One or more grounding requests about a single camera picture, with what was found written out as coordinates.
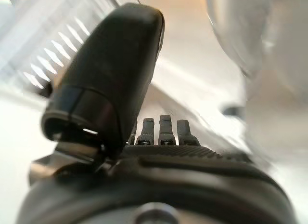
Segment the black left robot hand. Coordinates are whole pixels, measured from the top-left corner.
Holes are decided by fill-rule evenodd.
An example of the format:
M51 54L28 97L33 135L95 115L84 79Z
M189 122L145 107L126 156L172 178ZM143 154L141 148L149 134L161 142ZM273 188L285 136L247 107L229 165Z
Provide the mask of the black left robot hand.
M165 21L126 3L79 49L41 118L53 153L30 165L19 224L295 224L283 189L245 155L200 145L189 122L137 117Z

